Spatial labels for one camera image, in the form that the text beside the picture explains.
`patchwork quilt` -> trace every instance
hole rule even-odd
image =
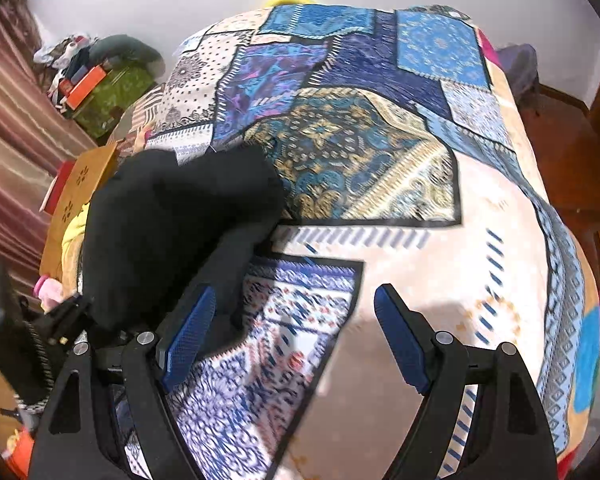
[[[244,280],[246,339],[197,362],[169,399],[207,479],[382,478],[421,399],[374,315],[382,283],[464,344],[517,345],[558,458],[578,445],[595,285],[465,14],[279,6],[177,53],[146,149],[186,163],[256,142],[286,192],[273,252]],[[440,477],[458,466],[475,391]],[[127,453],[148,476],[133,433]]]

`pink cloth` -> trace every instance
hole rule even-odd
[[[484,57],[492,63],[499,66],[500,68],[502,68],[502,66],[500,65],[500,60],[498,59],[498,53],[491,45],[491,42],[487,39],[487,37],[481,30],[478,30],[478,36],[480,37],[480,43],[482,44],[482,53],[484,54]]]
[[[34,293],[40,298],[45,312],[54,309],[64,299],[62,283],[47,275],[40,277],[34,288]]]

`red striped curtain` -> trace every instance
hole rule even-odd
[[[38,86],[32,61],[40,35],[26,0],[0,2],[0,258],[18,288],[30,292],[50,217],[38,212],[64,160],[94,147]]]

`orange object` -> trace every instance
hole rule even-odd
[[[66,105],[71,108],[71,110],[75,110],[80,103],[84,101],[84,98],[89,95],[89,92],[96,88],[96,85],[102,81],[106,75],[107,73],[100,65],[94,66],[87,72],[86,76],[78,81],[74,86],[74,89],[71,90],[71,93],[66,99]]]
[[[10,457],[5,459],[7,466],[20,480],[25,480],[29,474],[29,462],[33,451],[33,439],[29,432],[22,428],[18,433],[16,447]]]
[[[62,79],[62,81],[58,84],[58,88],[60,89],[62,94],[68,96],[74,89],[74,85],[72,85],[71,81],[69,81],[68,79]]]
[[[56,210],[46,232],[45,249],[40,261],[40,276],[48,274],[62,281],[62,237],[69,222],[91,200],[91,195],[116,170],[116,145],[94,148],[81,154],[62,188]]]

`blue gripper pad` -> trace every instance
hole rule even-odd
[[[162,386],[167,393],[187,378],[215,313],[216,294],[208,286],[167,350],[165,373],[162,376]]]
[[[414,386],[419,394],[424,395],[429,389],[424,352],[394,300],[382,286],[376,289],[374,310],[404,382]]]

